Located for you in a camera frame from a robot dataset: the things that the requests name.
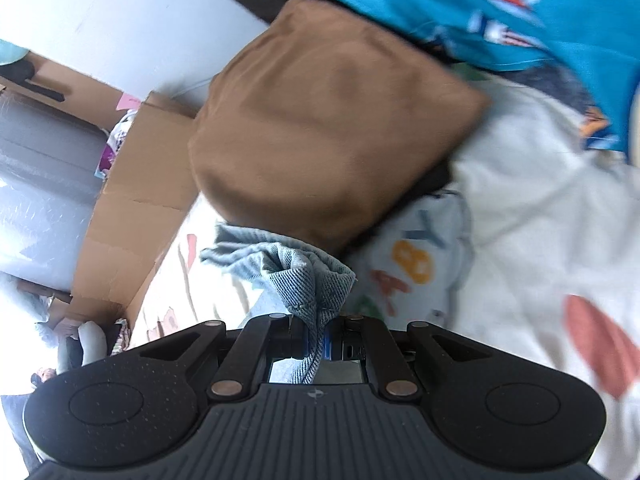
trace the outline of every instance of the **folded brown shirt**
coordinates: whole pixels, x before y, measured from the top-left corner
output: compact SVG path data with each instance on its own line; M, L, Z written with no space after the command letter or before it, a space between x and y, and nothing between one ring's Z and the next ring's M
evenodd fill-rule
M191 163L228 222L337 254L487 105L391 32L327 2L291 0L212 81Z

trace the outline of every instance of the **pink paper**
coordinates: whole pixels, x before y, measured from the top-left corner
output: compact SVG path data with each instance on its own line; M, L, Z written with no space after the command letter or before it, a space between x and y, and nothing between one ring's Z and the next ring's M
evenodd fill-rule
M129 94L122 94L122 97L116 106L116 110L137 110L140 108L141 104L142 101L137 97L133 97L133 95Z

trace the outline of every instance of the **clothing pile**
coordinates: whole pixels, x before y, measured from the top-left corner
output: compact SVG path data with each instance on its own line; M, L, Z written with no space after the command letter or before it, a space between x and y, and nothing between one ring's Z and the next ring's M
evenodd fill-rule
M263 290L247 319L308 327L271 381L311 383L341 312L425 319L588 382L609 415L591 464L640 473L637 4L282 6L190 143L224 219L202 261Z

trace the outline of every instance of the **screw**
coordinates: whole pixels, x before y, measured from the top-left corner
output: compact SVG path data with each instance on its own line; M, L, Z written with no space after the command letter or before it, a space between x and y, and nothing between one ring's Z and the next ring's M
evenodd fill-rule
M211 385L211 391L220 397L231 397L242 391L242 384L238 381L218 381Z
M418 386L411 381L399 380L399 381L391 381L386 386L387 393L395 396L395 397L408 397L417 393Z

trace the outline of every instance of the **ribbed black surface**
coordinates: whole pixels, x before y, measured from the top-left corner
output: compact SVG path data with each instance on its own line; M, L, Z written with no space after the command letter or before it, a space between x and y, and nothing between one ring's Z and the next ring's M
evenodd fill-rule
M155 462L121 471L47 463L33 480L595 480L582 464L535 474L496 471L457 455L412 406L368 384L264 384L247 402L221 404L194 437Z

